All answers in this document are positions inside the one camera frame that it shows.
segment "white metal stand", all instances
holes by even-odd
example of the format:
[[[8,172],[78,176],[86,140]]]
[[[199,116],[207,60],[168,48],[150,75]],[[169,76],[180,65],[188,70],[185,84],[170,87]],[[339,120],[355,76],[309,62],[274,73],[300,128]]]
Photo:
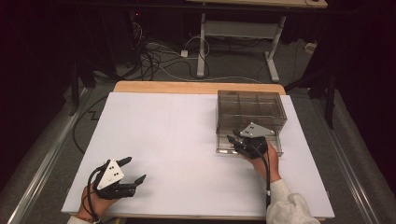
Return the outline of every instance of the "white metal stand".
[[[247,23],[235,21],[207,21],[205,13],[201,18],[201,41],[198,55],[197,76],[205,75],[205,36],[206,35],[222,35],[222,36],[239,36],[252,38],[268,38],[272,39],[271,50],[265,52],[265,61],[273,82],[279,82],[279,76],[274,63],[274,54],[280,35],[282,34],[283,25],[286,17],[282,17],[279,23]]]

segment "gray floor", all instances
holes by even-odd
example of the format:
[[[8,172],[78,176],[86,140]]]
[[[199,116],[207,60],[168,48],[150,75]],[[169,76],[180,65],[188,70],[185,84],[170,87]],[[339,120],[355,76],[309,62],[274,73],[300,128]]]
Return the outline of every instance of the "gray floor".
[[[262,83],[271,83],[262,57],[262,49],[268,49],[269,43],[262,41],[255,48],[233,49],[231,51],[220,50],[220,48],[215,47],[216,44],[217,42],[213,46],[211,45],[210,53],[206,58],[209,66],[209,77],[206,80],[211,79],[212,82],[253,82],[241,78],[247,77],[259,80]],[[280,76],[280,84],[286,85],[299,78],[304,72],[311,56],[304,52],[304,45],[304,42],[292,43],[288,46],[279,45],[275,62]],[[175,57],[175,55],[167,53],[160,53],[160,55],[163,61]],[[191,70],[195,71],[195,60],[184,61],[189,62]],[[185,63],[171,65],[165,70],[166,72],[159,70],[154,75],[154,80],[180,81],[170,76],[191,79],[188,66]],[[82,96],[82,99],[86,99],[84,109],[81,108],[82,111],[112,91],[115,85],[115,82],[106,78],[98,77],[97,80],[97,87],[86,91]],[[296,108],[324,186],[329,192],[335,213],[335,218],[328,219],[325,223],[396,223],[396,216],[393,214],[396,211],[395,197],[362,142],[359,131],[345,109],[342,97],[337,93],[334,109],[334,130],[329,130],[321,114],[323,105],[321,100],[309,99],[306,90],[301,89],[293,90],[289,92],[289,95]],[[78,151],[71,133],[64,136],[61,145],[57,142],[63,136],[64,127],[73,119],[68,115],[72,109],[70,93],[66,92],[65,97],[67,103],[64,109],[37,139],[14,176],[1,192],[0,223],[7,223],[10,220],[23,194],[32,183],[42,161],[56,146],[59,146],[60,154],[58,157],[52,158],[56,162],[53,163],[53,167],[48,168],[49,177],[40,180],[40,188],[35,197],[28,199],[32,203],[25,213],[22,213],[21,222],[42,223],[50,220],[51,223],[65,223],[69,218],[69,215],[61,213],[61,208],[83,155]],[[101,101],[90,111],[100,112],[105,101]],[[76,127],[76,140],[81,148],[85,149],[89,144],[96,123],[97,121],[92,120],[92,114],[90,113],[87,113],[79,121]],[[214,221],[139,218],[128,221],[128,223],[212,222]]]

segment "table leg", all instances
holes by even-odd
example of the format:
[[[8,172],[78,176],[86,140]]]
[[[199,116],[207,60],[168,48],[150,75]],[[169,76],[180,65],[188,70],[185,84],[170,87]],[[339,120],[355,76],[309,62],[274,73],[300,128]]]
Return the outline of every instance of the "table leg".
[[[200,39],[198,64],[197,64],[198,77],[203,77],[205,75],[205,24],[206,24],[206,14],[203,13],[201,18],[201,39]]]
[[[276,51],[277,43],[279,42],[280,35],[282,34],[283,25],[285,24],[286,17],[280,18],[279,24],[276,28],[276,33],[274,35],[274,39],[271,45],[271,51],[265,52],[265,59],[268,64],[268,69],[270,71],[271,79],[273,82],[279,82],[279,76],[277,75],[276,67],[274,64],[274,54]]]

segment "dark background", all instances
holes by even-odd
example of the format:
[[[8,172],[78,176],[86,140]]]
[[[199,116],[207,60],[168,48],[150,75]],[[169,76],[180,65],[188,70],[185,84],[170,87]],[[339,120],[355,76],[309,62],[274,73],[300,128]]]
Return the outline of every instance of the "dark background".
[[[393,136],[396,128],[395,3],[386,0],[328,3],[329,9],[358,9],[361,13],[330,17],[319,14],[290,16],[292,20],[287,20],[281,40],[286,44],[299,38],[308,42],[319,40],[304,76],[328,69],[329,62],[336,67],[332,70],[336,73],[336,87],[379,169],[396,192],[396,179],[391,174],[396,169],[396,137]],[[81,23],[76,11],[48,0],[1,3],[1,188],[64,104],[62,93],[70,83],[72,62],[77,61],[78,69],[85,71],[79,72],[84,84],[94,86],[90,70],[99,69],[111,74],[112,64],[122,60],[117,52],[106,48],[109,43],[100,37],[106,36],[106,13],[81,12],[88,24]],[[196,35],[191,34],[199,30],[196,16],[181,12],[170,14],[178,23],[174,23],[173,35],[164,38],[180,44],[189,35]],[[157,15],[160,18],[169,16],[169,13]],[[96,44],[102,46],[99,54],[102,57],[98,57],[90,42],[91,36],[86,32],[86,25],[91,29],[90,18],[93,24],[100,21],[97,23],[99,28],[89,33],[96,37]],[[142,22],[153,33],[161,34],[161,29],[149,19]],[[317,81],[308,83],[307,87],[315,85],[318,85]]]

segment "black cable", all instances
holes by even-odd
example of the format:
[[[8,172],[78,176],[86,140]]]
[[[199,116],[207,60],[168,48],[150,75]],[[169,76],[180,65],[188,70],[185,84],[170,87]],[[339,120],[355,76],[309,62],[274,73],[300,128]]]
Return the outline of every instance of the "black cable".
[[[147,49],[147,51],[149,52],[149,53],[151,53],[151,57],[152,57],[152,59],[153,59],[153,61],[156,61],[157,63],[160,63],[161,62],[161,56],[160,56],[160,54],[158,54],[158,53],[155,53],[156,51],[152,51],[152,50],[150,50],[150,49]]]
[[[189,74],[190,74],[191,77],[194,77],[194,76],[192,75],[192,72],[191,72],[191,65],[190,65],[188,62],[184,62],[184,61],[174,62],[174,63],[170,63],[170,64],[168,64],[168,65],[166,65],[166,66],[163,66],[163,68],[167,68],[167,67],[169,67],[169,66],[171,66],[171,65],[174,65],[174,64],[176,64],[176,63],[185,63],[186,65],[188,65],[188,66],[189,66]]]
[[[146,42],[145,41],[141,41],[144,38],[141,38],[139,43],[137,44],[137,46],[135,47],[134,51],[133,51],[133,59],[136,62],[134,65],[134,68],[131,69],[130,71],[128,71],[127,73],[125,73],[124,75],[122,75],[123,78],[127,78],[133,74],[135,74],[139,69],[141,69],[143,63],[141,60],[141,55],[145,52],[146,50]]]
[[[172,62],[172,61],[174,61],[174,60],[177,60],[177,59],[182,59],[182,58],[183,58],[183,57],[181,57],[181,56],[178,56],[178,57],[176,57],[176,58],[169,59],[169,60],[163,61],[163,62],[161,62],[161,63],[169,63],[169,62]]]
[[[99,99],[98,101],[96,101],[93,105],[91,105],[88,109],[86,109],[86,110],[84,111],[84,113],[82,113],[82,115],[78,118],[78,120],[76,121],[76,124],[75,124],[74,127],[73,127],[73,132],[72,132],[72,134],[73,134],[73,141],[74,141],[74,143],[75,143],[77,149],[78,149],[82,154],[85,154],[85,151],[82,150],[81,146],[80,146],[80,145],[78,144],[78,142],[77,142],[77,139],[76,139],[76,128],[77,128],[79,122],[81,121],[82,117],[84,117],[84,115],[87,114],[94,106],[96,106],[97,104],[99,104],[101,101],[103,101],[103,100],[106,99],[107,97],[108,97],[108,95],[106,95],[106,96],[100,98],[100,99]]]
[[[249,145],[250,147],[253,147],[254,150],[256,150],[256,152],[260,155],[260,157],[262,158],[262,161],[264,162],[264,166],[265,166],[265,170],[267,173],[267,180],[266,180],[266,208],[268,208],[268,206],[271,204],[271,176],[270,176],[270,157],[269,157],[269,152],[267,150],[267,157],[268,157],[268,163],[265,160],[264,156],[260,153],[260,151],[254,147],[253,145]]]
[[[91,212],[89,212],[89,211],[87,211],[87,212],[90,213],[90,215],[92,216],[95,223],[102,223],[102,221],[100,220],[99,216],[93,210],[93,205],[92,205],[92,200],[91,200],[91,181],[92,181],[93,176],[100,170],[101,170],[101,167],[98,167],[91,173],[90,178],[88,178],[88,184],[87,184],[88,206],[90,207],[90,210],[91,210]]]
[[[84,198],[81,200],[81,204],[82,204],[82,206],[84,207],[84,210],[85,210],[88,214],[90,214],[90,216],[92,216],[91,211],[88,210],[87,207],[85,206],[85,200],[86,200],[87,198],[88,198],[88,193],[87,193],[87,195],[85,195]]]
[[[141,72],[141,79],[142,81],[145,81],[145,77],[150,77],[149,80],[146,81],[151,81],[154,78],[154,74],[157,72],[158,68],[156,67],[156,64],[158,64],[159,62],[155,59],[155,56],[159,56],[158,54],[153,53],[152,56],[149,54],[149,51],[146,50],[146,52],[143,54],[144,60],[149,62],[149,66],[147,66],[146,71],[143,73],[143,67],[144,65],[142,65],[142,69],[140,70]]]

